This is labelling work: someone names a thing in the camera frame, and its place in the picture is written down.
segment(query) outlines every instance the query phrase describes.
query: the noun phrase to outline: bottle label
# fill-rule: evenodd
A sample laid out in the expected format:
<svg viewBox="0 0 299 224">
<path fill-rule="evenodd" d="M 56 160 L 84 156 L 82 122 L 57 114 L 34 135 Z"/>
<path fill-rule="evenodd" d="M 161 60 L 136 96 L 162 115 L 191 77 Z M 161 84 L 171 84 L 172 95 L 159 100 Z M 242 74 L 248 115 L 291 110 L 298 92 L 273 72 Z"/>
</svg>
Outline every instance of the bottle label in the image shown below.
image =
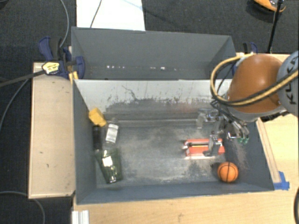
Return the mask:
<svg viewBox="0 0 299 224">
<path fill-rule="evenodd" d="M 107 135 L 106 135 L 106 141 L 115 143 L 118 133 L 118 126 L 110 124 L 108 126 Z"/>
<path fill-rule="evenodd" d="M 103 158 L 102 160 L 103 160 L 104 167 L 111 167 L 113 165 L 111 156 Z"/>
</svg>

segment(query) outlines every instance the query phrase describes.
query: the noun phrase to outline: yellow cable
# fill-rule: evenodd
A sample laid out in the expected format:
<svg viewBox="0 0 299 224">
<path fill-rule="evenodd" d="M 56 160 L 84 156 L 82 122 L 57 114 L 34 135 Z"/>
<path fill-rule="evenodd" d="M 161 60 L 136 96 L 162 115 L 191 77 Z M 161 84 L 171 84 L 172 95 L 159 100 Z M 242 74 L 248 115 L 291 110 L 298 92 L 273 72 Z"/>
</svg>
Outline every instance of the yellow cable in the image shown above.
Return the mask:
<svg viewBox="0 0 299 224">
<path fill-rule="evenodd" d="M 228 62 L 231 62 L 231 61 L 235 61 L 235 60 L 238 60 L 242 57 L 249 57 L 253 54 L 247 54 L 247 55 L 244 55 L 244 56 L 235 56 L 235 57 L 232 57 L 232 58 L 229 58 L 221 63 L 219 63 L 215 69 L 213 70 L 212 74 L 211 74 L 211 92 L 214 96 L 216 96 L 219 100 L 223 101 L 223 102 L 230 102 L 226 99 L 224 99 L 223 97 L 219 96 L 217 94 L 217 91 L 215 89 L 215 86 L 214 86 L 214 76 L 217 72 L 217 70 L 219 70 L 219 68 L 221 66 L 223 66 L 224 64 L 228 63 Z M 269 89 L 268 91 L 265 91 L 264 93 L 256 96 L 256 97 L 253 97 L 253 98 L 250 98 L 248 100 L 245 100 L 245 101 L 240 101 L 240 102 L 230 102 L 229 104 L 230 105 L 236 105 L 236 106 L 240 106 L 240 105 L 249 105 L 253 102 L 255 102 L 256 100 L 260 99 L 260 98 L 264 98 L 268 95 L 270 95 L 271 93 L 273 92 L 276 92 L 277 90 L 279 90 L 281 87 L 283 87 L 284 85 L 286 85 L 288 82 L 292 81 L 293 79 L 295 79 L 296 77 L 298 77 L 298 71 L 294 72 L 293 74 L 291 74 L 290 76 L 288 76 L 286 79 L 284 79 L 283 81 L 281 81 L 280 83 L 278 83 L 277 85 L 273 86 L 271 89 Z"/>
</svg>

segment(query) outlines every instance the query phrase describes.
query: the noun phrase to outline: orange and white object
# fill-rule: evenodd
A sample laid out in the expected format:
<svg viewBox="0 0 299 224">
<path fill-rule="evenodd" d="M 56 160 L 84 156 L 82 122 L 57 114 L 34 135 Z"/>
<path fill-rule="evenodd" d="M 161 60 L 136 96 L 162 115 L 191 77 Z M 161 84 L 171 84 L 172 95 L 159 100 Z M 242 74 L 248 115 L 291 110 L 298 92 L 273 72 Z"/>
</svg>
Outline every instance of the orange and white object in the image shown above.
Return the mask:
<svg viewBox="0 0 299 224">
<path fill-rule="evenodd" d="M 183 149 L 186 149 L 185 153 L 187 157 L 199 157 L 204 156 L 203 152 L 209 150 L 209 139 L 188 139 L 184 142 Z M 220 147 L 218 155 L 224 154 L 225 149 L 222 145 L 222 139 L 218 139 Z"/>
</svg>

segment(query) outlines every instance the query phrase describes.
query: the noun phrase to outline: basketball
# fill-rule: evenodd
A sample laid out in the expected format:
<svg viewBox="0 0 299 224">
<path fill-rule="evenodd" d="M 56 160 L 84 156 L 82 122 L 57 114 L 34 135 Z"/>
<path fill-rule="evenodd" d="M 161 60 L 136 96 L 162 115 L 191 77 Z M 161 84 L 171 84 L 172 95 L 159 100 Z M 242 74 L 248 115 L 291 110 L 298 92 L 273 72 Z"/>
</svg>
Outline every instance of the basketball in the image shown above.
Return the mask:
<svg viewBox="0 0 299 224">
<path fill-rule="evenodd" d="M 218 177 L 223 182 L 233 182 L 239 175 L 238 167 L 232 162 L 223 162 L 217 169 Z"/>
</svg>

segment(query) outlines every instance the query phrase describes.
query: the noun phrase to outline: gray bin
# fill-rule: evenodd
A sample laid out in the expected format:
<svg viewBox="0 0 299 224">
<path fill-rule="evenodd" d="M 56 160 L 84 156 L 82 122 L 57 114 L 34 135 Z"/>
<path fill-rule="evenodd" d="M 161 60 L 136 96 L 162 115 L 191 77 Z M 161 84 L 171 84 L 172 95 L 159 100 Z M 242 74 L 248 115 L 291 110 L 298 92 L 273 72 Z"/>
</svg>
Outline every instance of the gray bin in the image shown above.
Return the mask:
<svg viewBox="0 0 299 224">
<path fill-rule="evenodd" d="M 73 85 L 77 204 L 274 190 L 255 124 L 244 148 L 224 141 L 225 155 L 189 160 L 182 150 L 184 140 L 210 134 L 195 120 L 199 108 L 210 108 L 211 71 L 235 56 L 230 36 L 72 28 L 72 54 L 86 63 L 84 80 Z M 93 155 L 95 107 L 121 121 L 117 183 L 105 183 Z M 235 183 L 220 182 L 211 167 L 225 160 L 240 168 Z"/>
<path fill-rule="evenodd" d="M 76 80 L 73 86 L 76 200 L 78 204 L 140 201 L 274 190 L 255 124 L 244 148 L 224 141 L 225 155 L 190 160 L 188 138 L 206 138 L 197 110 L 209 107 L 209 81 Z M 93 155 L 89 110 L 119 119 L 123 180 L 106 184 Z M 235 183 L 220 182 L 211 164 L 233 161 Z"/>
</svg>

